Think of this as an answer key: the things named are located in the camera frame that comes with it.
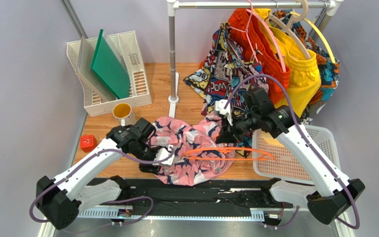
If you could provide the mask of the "orange plastic hanger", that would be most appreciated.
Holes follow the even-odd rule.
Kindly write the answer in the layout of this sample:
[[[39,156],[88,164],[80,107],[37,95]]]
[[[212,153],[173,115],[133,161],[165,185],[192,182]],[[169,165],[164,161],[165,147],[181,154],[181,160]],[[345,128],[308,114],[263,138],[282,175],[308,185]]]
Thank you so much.
[[[195,159],[195,160],[224,160],[223,158],[211,158],[211,157],[199,157],[194,155],[194,153],[202,153],[202,152],[211,152],[211,151],[218,151],[223,154],[230,153],[231,151],[236,150],[243,150],[243,151],[250,151],[252,154],[260,153],[261,155],[257,158],[227,158],[227,160],[232,161],[243,161],[243,160],[250,160],[250,161],[265,161],[265,160],[273,160],[277,161],[277,158],[266,151],[253,149],[253,148],[245,148],[245,147],[209,147],[209,148],[198,148],[189,150],[182,154],[182,156],[187,157],[188,159]]]

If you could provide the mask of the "pink shark print shorts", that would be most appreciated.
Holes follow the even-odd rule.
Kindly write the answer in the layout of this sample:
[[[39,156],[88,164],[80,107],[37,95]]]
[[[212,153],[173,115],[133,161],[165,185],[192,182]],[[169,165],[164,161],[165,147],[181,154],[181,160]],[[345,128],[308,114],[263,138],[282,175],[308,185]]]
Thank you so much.
[[[234,163],[236,152],[218,150],[224,144],[216,144],[222,128],[221,118],[213,114],[205,116],[198,124],[160,117],[154,121],[153,146],[173,146],[175,158],[171,166],[162,165],[155,177],[164,184],[194,186],[223,175]]]

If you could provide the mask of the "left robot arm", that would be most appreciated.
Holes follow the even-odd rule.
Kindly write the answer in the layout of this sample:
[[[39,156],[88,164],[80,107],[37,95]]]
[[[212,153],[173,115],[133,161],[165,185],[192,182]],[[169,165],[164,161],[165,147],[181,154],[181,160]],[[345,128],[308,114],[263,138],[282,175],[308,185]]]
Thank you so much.
[[[151,146],[149,139],[156,128],[141,118],[135,124],[112,128],[85,158],[50,179],[37,182],[36,198],[29,208],[30,218],[38,223],[51,223],[57,230],[69,226],[77,216],[100,204],[127,204],[130,185],[120,176],[90,186],[89,182],[113,162],[127,158],[143,166],[157,166],[174,156],[171,146]]]

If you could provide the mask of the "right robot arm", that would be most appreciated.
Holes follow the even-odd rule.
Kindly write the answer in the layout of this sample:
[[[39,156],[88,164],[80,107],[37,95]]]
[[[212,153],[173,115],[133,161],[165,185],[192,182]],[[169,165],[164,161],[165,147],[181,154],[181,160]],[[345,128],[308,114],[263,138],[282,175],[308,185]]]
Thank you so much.
[[[233,119],[231,105],[225,99],[216,101],[214,113],[222,119],[217,144],[237,143],[242,135],[261,130],[282,144],[310,176],[312,183],[272,178],[262,187],[266,205],[285,202],[307,208],[315,219],[328,225],[347,209],[365,189],[360,179],[350,179],[319,149],[290,107],[275,108],[263,88],[243,95],[249,113]]]

